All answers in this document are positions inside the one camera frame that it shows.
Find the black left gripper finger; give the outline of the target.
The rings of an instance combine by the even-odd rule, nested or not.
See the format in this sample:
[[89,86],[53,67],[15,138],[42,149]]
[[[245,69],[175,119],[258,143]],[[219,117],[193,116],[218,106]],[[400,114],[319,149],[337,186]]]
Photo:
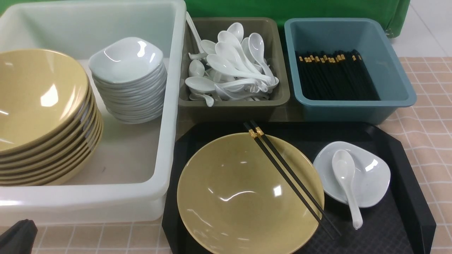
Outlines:
[[33,220],[20,220],[0,236],[1,254],[30,254],[38,229]]

